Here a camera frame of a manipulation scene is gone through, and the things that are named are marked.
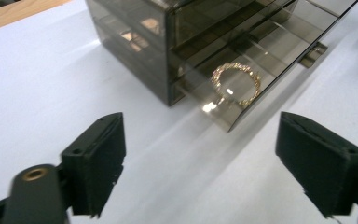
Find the white surface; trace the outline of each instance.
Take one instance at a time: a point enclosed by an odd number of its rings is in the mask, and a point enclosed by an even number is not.
[[[101,46],[82,0],[1,28],[0,199],[18,172],[59,164],[94,120],[122,111],[124,172],[100,220],[72,223],[337,223],[274,153],[280,111],[358,146],[358,5],[323,42],[321,62],[292,78],[274,105],[260,105],[264,113],[224,133],[189,99],[161,103]],[[358,208],[338,219],[357,223]]]

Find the jewelry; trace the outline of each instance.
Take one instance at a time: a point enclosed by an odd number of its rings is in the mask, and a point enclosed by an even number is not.
[[[220,100],[220,102],[222,102],[222,100],[226,99],[226,96],[224,93],[221,92],[221,86],[222,84],[220,83],[220,76],[222,75],[222,73],[228,69],[237,69],[240,70],[242,72],[245,72],[249,75],[249,77],[252,79],[252,81],[255,84],[255,93],[254,95],[247,99],[247,100],[241,100],[241,101],[237,101],[237,103],[241,106],[246,106],[249,105],[261,92],[260,90],[260,76],[258,74],[255,74],[251,67],[248,65],[243,65],[240,63],[225,63],[223,65],[218,66],[214,71],[213,71],[213,75],[211,77],[211,82],[213,84],[213,88],[216,91],[216,93],[222,97],[222,99]]]

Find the acrylic storage box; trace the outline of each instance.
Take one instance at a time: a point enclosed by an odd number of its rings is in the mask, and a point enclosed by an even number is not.
[[[159,99],[190,94],[227,130],[295,63],[311,66],[356,2],[87,0],[101,42]]]

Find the white tabletop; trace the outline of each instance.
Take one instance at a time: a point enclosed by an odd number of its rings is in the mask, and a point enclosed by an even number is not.
[[[337,223],[274,152],[281,111],[358,146],[358,4],[322,42],[314,67],[289,74],[264,112],[225,133],[191,99],[167,107],[155,97],[101,45],[83,0],[0,28],[0,200],[18,172],[58,165],[94,120],[123,112],[124,172],[100,220],[72,223]],[[357,223],[358,207],[337,218]]]

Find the black object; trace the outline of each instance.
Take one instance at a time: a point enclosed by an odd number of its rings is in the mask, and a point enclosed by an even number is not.
[[[0,223],[68,223],[74,215],[100,215],[123,170],[126,155],[121,113],[95,121],[63,153],[55,167],[20,172],[10,196],[0,201]]]
[[[282,112],[276,154],[325,217],[358,203],[358,147],[311,119]]]

